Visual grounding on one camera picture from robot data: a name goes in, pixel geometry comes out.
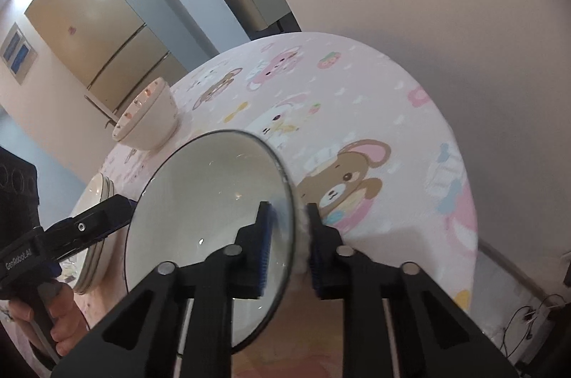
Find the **white cartoon cat plate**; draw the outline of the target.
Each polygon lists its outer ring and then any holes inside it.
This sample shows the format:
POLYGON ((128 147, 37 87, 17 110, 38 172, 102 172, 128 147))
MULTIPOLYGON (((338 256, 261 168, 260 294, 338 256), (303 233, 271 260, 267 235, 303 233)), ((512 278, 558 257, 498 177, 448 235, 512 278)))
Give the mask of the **white cartoon cat plate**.
MULTIPOLYGON (((102 201, 113 197, 114 194, 113 182, 102 173, 96 173, 76 202, 72 216, 84 214, 102 201)), ((72 290, 79 295, 88 294, 101 284, 116 243, 115 234, 105 238, 100 236, 96 239, 90 223, 91 221, 82 221, 80 224, 80 227, 87 231, 86 241, 90 244, 69 259, 72 263, 72 276, 74 277, 69 284, 72 290)))

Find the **pink rimmed white bowl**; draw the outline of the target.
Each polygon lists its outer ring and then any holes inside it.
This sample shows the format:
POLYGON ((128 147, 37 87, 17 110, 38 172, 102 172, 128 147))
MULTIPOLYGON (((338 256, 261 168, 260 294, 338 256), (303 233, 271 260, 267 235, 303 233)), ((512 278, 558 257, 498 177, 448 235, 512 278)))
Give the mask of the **pink rimmed white bowl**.
POLYGON ((112 131, 112 139, 138 151, 153 151, 178 126, 178 107, 162 78, 149 83, 129 104, 112 131))

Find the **beige refrigerator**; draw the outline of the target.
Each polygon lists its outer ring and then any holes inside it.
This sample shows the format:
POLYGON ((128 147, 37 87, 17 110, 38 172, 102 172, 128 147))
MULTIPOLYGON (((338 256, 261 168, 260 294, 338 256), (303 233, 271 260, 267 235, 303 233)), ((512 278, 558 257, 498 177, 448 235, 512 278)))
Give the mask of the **beige refrigerator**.
POLYGON ((91 97, 119 114, 154 79, 184 66, 126 0, 32 0, 25 15, 91 97))

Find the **pink cartoon tablecloth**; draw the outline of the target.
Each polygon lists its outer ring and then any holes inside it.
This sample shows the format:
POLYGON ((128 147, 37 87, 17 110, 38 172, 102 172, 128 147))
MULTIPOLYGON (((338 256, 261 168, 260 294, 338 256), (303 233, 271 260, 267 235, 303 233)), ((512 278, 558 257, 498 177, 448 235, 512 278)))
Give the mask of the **pink cartoon tablecloth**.
MULTIPOLYGON (((173 133, 260 137, 291 170, 300 199, 342 233, 378 228, 385 215, 440 233, 475 221, 462 157, 429 96, 357 41, 318 33, 253 41, 170 91, 178 107, 173 133)), ((153 151, 117 144, 131 154, 114 180, 129 184, 167 140, 153 151)))

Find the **framed blue wall picture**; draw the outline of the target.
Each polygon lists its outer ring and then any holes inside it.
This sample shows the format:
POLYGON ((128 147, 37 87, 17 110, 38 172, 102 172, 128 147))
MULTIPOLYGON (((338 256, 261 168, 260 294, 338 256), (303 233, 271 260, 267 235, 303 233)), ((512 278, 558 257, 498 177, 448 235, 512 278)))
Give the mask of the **framed blue wall picture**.
POLYGON ((1 45, 1 60, 19 84, 24 82, 37 58, 37 52, 14 23, 1 45))

